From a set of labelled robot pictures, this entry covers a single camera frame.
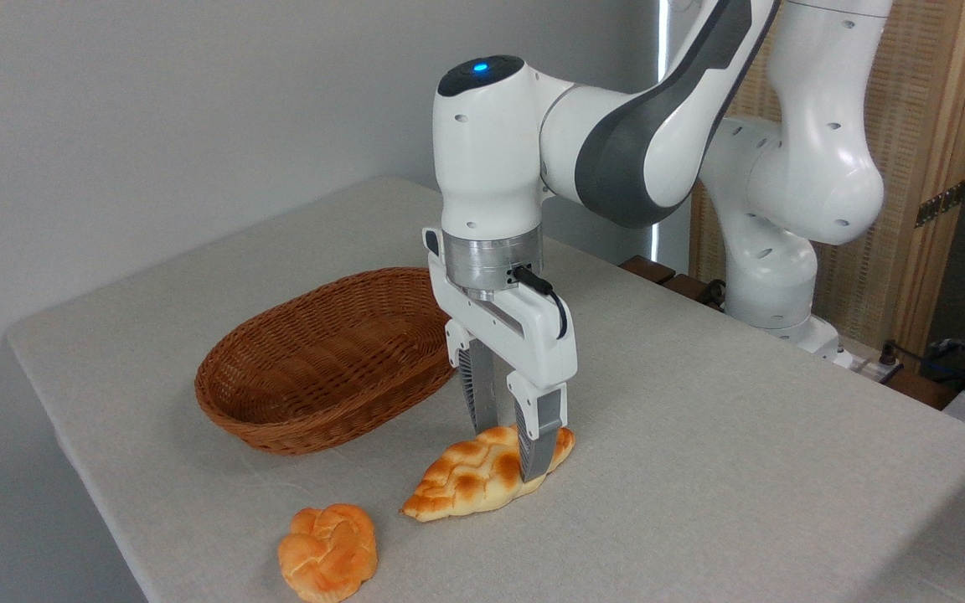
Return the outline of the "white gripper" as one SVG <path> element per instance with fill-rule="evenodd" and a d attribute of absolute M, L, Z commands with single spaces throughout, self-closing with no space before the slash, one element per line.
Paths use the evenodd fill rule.
<path fill-rule="evenodd" d="M 522 481 L 549 470 L 560 427 L 567 425 L 567 384 L 577 373 L 577 344 L 570 310 L 559 338 L 559 306 L 527 286 L 495 291 L 486 301 L 472 299 L 446 275 L 439 252 L 440 229 L 424 229 L 431 286 L 446 323 L 449 362 L 458 370 L 468 415 L 476 434 L 498 426 L 493 351 L 514 370 L 507 377 L 514 397 Z"/>

